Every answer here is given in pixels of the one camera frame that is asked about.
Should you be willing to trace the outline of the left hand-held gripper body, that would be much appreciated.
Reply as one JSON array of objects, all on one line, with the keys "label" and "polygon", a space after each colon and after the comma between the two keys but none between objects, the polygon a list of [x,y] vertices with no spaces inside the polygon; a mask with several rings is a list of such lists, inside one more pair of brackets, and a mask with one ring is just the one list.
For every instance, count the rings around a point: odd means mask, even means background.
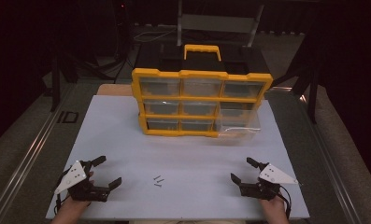
[{"label": "left hand-held gripper body", "polygon": [[60,195],[67,191],[75,201],[106,202],[110,193],[108,187],[97,187],[90,181],[91,161],[75,161],[66,171],[54,191]]}]

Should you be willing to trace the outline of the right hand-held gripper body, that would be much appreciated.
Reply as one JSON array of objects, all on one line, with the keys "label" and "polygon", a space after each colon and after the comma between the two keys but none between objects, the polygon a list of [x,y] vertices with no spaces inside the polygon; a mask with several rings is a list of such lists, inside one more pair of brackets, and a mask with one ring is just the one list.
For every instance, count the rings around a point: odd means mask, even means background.
[{"label": "right hand-held gripper body", "polygon": [[298,184],[299,181],[294,177],[284,173],[271,163],[262,163],[258,182],[244,183],[239,187],[242,196],[252,197],[262,200],[271,200],[278,195],[282,184]]}]

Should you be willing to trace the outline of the clear plastic drawer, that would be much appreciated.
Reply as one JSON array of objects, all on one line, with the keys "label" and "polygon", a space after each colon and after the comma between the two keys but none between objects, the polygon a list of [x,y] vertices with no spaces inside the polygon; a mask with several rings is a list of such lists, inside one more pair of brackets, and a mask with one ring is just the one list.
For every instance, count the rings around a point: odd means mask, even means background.
[{"label": "clear plastic drawer", "polygon": [[239,139],[252,137],[261,130],[256,110],[221,109],[214,124],[218,137]]}]

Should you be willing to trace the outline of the yellow black organizer cabinet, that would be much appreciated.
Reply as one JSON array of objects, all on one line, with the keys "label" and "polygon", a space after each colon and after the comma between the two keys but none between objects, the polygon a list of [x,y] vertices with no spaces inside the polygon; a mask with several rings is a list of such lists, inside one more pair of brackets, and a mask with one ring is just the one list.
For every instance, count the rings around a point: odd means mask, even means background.
[{"label": "yellow black organizer cabinet", "polygon": [[[262,103],[273,78],[264,56],[257,49],[234,46],[209,46],[186,44],[144,44],[141,46],[132,72],[132,91],[138,109],[141,107],[140,79],[152,78],[218,78],[234,81],[261,81]],[[163,136],[199,135],[218,137],[217,133],[177,133],[174,131],[149,131],[138,112],[139,126],[145,134]]]}]

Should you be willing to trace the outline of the person's left hand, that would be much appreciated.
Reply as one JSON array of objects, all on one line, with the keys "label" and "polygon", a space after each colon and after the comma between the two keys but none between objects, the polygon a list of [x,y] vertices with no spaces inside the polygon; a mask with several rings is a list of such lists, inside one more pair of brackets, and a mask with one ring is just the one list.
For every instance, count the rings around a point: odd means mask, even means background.
[{"label": "person's left hand", "polygon": [[90,204],[90,201],[75,201],[71,197],[68,197],[64,201],[56,216],[78,217],[79,219],[81,215],[86,211],[86,209],[90,206]]}]

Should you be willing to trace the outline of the person's right hand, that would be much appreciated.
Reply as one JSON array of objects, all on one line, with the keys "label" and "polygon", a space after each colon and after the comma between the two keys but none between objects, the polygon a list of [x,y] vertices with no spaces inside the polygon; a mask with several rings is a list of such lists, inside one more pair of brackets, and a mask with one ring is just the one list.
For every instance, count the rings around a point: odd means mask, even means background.
[{"label": "person's right hand", "polygon": [[286,217],[284,201],[279,196],[275,196],[271,200],[260,199],[259,203],[263,208],[265,218]]}]

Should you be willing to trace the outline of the white foam board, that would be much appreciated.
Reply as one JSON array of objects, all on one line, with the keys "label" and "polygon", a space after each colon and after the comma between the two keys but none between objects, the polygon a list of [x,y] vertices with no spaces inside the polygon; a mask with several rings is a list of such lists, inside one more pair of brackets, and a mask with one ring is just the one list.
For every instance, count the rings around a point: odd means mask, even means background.
[{"label": "white foam board", "polygon": [[86,219],[260,219],[263,212],[258,201],[241,196],[231,174],[246,183],[256,182],[259,172],[247,163],[247,157],[270,162],[288,175],[294,173],[268,102],[258,110],[261,131],[233,142],[145,135],[137,113],[132,97],[92,98],[67,162],[104,155],[107,160],[94,170],[96,185],[119,177],[122,183],[106,202],[93,203],[83,215]]}]

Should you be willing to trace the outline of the wooden board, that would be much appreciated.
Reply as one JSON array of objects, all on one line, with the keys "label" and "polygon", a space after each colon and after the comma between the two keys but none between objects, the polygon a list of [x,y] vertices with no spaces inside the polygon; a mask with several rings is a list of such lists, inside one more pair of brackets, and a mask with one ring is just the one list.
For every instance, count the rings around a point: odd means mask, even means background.
[{"label": "wooden board", "polygon": [[127,84],[102,84],[97,95],[132,96],[133,92],[131,86]]}]

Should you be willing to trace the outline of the grid of organizer bins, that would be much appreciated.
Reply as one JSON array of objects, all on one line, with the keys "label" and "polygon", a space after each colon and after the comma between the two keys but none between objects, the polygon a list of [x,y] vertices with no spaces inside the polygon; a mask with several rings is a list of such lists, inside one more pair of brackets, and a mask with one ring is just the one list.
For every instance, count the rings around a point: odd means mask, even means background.
[{"label": "grid of organizer bins", "polygon": [[149,131],[218,133],[220,110],[257,111],[263,87],[261,81],[142,77],[139,115]]}]

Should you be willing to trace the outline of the black stand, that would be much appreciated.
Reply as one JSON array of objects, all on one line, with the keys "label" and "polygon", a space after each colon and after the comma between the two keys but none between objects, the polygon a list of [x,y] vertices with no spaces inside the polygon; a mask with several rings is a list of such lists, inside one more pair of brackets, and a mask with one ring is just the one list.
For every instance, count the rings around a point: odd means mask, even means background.
[{"label": "black stand", "polygon": [[293,77],[297,77],[291,93],[293,95],[301,96],[309,89],[308,101],[307,101],[307,115],[312,123],[316,122],[315,108],[317,101],[317,89],[319,73],[316,63],[316,51],[313,49],[315,40],[310,34],[305,34],[304,39],[296,51],[287,72],[279,77],[275,78],[272,87],[276,87]]},{"label": "black stand", "polygon": [[56,110],[61,101],[61,76],[69,83],[76,83],[78,80],[75,63],[66,52],[57,53],[51,60],[51,112]]}]

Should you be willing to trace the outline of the metal rail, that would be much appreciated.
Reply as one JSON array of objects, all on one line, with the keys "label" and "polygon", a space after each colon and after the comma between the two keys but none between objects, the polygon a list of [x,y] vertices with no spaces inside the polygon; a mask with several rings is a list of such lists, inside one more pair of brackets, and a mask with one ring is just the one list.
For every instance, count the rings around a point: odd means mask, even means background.
[{"label": "metal rail", "polygon": [[321,158],[321,163],[325,169],[325,173],[330,179],[333,186],[335,195],[338,202],[341,205],[342,211],[349,224],[361,224],[361,220],[358,212],[356,211],[353,201],[350,198],[348,190],[338,172],[335,162],[332,159],[328,145],[325,143],[323,136],[321,135],[321,129],[317,124],[311,121],[307,113],[308,100],[304,95],[295,95],[294,99],[297,101],[301,108],[303,117],[307,120],[307,125],[312,131],[312,134],[317,141],[317,151]]},{"label": "metal rail", "polygon": [[62,100],[50,111],[39,97],[0,138],[0,224],[46,224],[57,178],[65,167],[79,129],[68,115],[82,112],[79,85],[63,87]]}]

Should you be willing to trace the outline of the grey metal stand frame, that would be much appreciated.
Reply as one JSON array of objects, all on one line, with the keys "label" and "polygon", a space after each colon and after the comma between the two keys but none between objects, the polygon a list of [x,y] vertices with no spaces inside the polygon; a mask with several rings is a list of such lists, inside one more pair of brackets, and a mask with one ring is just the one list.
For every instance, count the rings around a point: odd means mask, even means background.
[{"label": "grey metal stand frame", "polygon": [[258,4],[256,14],[251,18],[224,17],[212,15],[185,14],[182,10],[183,0],[178,0],[177,45],[182,44],[184,30],[228,32],[247,34],[249,40],[246,47],[250,48],[255,39],[264,5]]}]

